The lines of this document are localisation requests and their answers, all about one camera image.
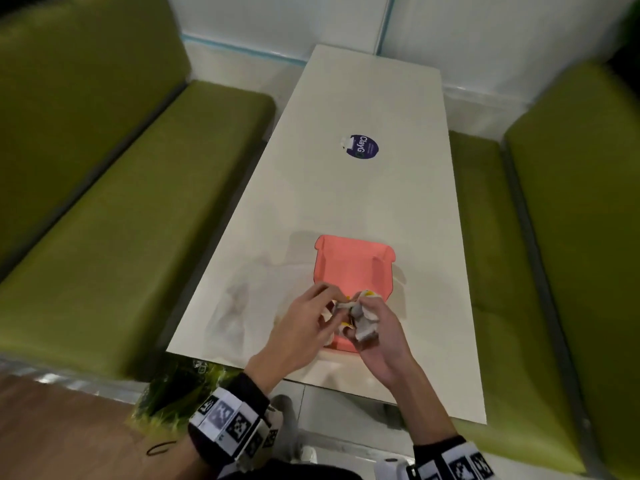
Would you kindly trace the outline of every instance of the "white table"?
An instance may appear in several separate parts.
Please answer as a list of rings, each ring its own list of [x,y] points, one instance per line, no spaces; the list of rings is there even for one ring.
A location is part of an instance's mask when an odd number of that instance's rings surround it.
[[[378,154],[348,155],[341,142],[352,135],[373,139]],[[312,269],[321,234],[393,247],[397,259],[388,303],[414,357],[450,415],[485,423],[436,69],[316,46],[168,351],[244,366],[207,345],[205,330],[223,292],[247,263],[302,263]],[[310,273],[305,276],[298,286],[312,284]],[[289,378],[394,402],[356,354],[324,350]]]

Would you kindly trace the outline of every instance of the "forearm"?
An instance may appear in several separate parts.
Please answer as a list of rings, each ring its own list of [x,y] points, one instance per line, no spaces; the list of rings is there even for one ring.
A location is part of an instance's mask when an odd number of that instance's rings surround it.
[[[416,445],[430,445],[458,433],[420,366],[411,358],[390,387]]]

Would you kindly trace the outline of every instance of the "left hand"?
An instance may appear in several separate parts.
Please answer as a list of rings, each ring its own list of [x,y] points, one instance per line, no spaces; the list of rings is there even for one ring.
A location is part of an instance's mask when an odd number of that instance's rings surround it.
[[[267,345],[251,357],[244,370],[263,393],[270,393],[284,377],[309,365],[338,330],[348,310],[339,310],[327,322],[322,318],[333,300],[348,301],[340,288],[327,283],[316,283],[293,300]]]

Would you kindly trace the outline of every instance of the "right hand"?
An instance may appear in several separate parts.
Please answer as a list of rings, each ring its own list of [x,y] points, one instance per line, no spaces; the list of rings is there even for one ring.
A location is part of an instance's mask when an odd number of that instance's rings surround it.
[[[355,298],[378,316],[378,338],[358,342],[353,329],[345,330],[345,335],[374,377],[391,390],[402,379],[402,374],[415,363],[402,325],[382,298],[359,294]]]

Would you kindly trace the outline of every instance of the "blue trim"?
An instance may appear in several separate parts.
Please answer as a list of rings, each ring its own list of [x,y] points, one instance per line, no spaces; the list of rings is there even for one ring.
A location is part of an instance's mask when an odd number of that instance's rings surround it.
[[[304,67],[305,65],[307,65],[306,61],[302,61],[300,59],[292,59],[290,57],[285,57],[284,55],[272,54],[270,52],[260,52],[259,50],[252,50],[250,48],[236,47],[235,45],[214,42],[213,40],[194,37],[193,35],[182,34],[180,38],[185,42],[201,43],[203,45],[208,45],[210,47],[222,48],[224,50],[231,50],[232,52],[239,52],[241,54],[252,55],[254,57],[261,57],[263,59],[271,59],[279,62],[286,62],[289,64],[301,66],[301,67]]]
[[[378,40],[378,46],[376,47],[376,55],[380,55],[380,52],[382,52],[382,44],[384,44],[385,37],[387,36],[389,19],[391,19],[391,11],[394,9],[395,2],[396,0],[389,0],[389,7],[385,13],[385,19],[382,21],[382,30],[380,31],[380,40]]]

